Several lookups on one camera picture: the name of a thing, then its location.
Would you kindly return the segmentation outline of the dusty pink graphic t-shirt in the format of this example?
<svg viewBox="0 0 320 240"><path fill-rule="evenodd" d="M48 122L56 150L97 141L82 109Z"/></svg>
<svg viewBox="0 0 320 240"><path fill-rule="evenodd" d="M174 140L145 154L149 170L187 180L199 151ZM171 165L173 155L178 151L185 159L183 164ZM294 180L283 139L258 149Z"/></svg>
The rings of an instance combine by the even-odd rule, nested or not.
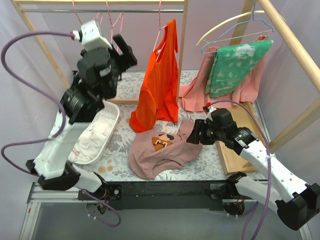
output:
<svg viewBox="0 0 320 240"><path fill-rule="evenodd" d="M194 123L184 119L176 134L155 129L136 134L128 153L132 172L154 180L164 171L181 169L196 160L203 146L187 142L193 128Z"/></svg>

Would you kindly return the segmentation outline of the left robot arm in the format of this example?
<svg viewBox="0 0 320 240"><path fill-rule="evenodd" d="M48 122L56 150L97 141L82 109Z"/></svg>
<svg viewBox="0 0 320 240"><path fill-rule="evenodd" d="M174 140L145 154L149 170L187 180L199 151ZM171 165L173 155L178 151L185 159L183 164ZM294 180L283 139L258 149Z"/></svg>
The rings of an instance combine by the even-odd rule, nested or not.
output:
<svg viewBox="0 0 320 240"><path fill-rule="evenodd" d="M105 180L73 165L68 157L82 132L105 107L103 101L117 95L122 73L138 63L120 34L112 38L121 54L114 46L82 50L78 75L60 100L63 109L56 115L49 141L38 157L26 162L30 172L38 174L37 181L44 190L66 191L75 187L88 191L95 200L106 196Z"/></svg>

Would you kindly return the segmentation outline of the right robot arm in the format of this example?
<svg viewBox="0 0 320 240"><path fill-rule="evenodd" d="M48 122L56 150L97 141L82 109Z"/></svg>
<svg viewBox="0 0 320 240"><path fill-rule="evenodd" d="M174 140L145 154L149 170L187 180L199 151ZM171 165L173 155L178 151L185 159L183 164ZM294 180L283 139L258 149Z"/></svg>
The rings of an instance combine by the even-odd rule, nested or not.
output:
<svg viewBox="0 0 320 240"><path fill-rule="evenodd" d="M226 180L226 193L232 199L249 197L277 213L291 230L298 231L320 212L320 186L308 184L294 175L275 156L267 153L259 137L247 127L238 127L225 108L205 106L205 119L196 119L187 138L191 144L213 145L223 142L238 156L252 164L264 177L266 185L237 172Z"/></svg>

